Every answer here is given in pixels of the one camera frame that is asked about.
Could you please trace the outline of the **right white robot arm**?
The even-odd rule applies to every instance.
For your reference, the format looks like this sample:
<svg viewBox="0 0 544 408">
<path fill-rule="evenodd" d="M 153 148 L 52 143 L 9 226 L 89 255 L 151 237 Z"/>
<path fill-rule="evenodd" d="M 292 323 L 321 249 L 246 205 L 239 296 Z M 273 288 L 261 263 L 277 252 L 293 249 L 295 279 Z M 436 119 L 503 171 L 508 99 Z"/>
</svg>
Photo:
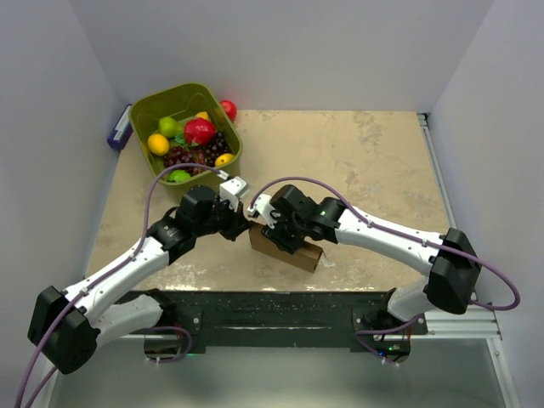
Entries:
<svg viewBox="0 0 544 408">
<path fill-rule="evenodd" d="M 462 315 L 471 302 L 481 268 L 458 229 L 441 235 L 407 228 L 374 218 L 340 198 L 315 202 L 292 184 L 274 195 L 259 195 L 248 214 L 264 220 L 263 235 L 284 252 L 293 254 L 306 239 L 328 241 L 376 252 L 419 272 L 419 280 L 390 290 L 363 316 L 367 330 L 396 334 L 418 315 L 433 309 Z"/>
</svg>

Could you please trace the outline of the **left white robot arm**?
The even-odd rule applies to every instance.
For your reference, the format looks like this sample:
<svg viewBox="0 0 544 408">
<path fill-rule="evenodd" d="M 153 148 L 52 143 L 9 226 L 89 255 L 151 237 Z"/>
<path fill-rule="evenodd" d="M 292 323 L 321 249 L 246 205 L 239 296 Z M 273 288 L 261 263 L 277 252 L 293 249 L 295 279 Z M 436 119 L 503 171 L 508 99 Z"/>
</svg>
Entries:
<svg viewBox="0 0 544 408">
<path fill-rule="evenodd" d="M 239 177 L 217 190 L 197 185 L 178 206 L 144 229 L 144 236 L 115 261 L 63 291 L 49 286 L 37 296 L 28 331 L 29 340 L 63 374 L 80 369 L 95 350 L 129 332 L 152 328 L 170 332 L 173 309 L 158 297 L 141 295 L 120 304 L 119 299 L 145 278 L 191 251 L 198 238 L 220 234 L 234 241 L 249 223 L 242 197 L 247 183 Z"/>
</svg>

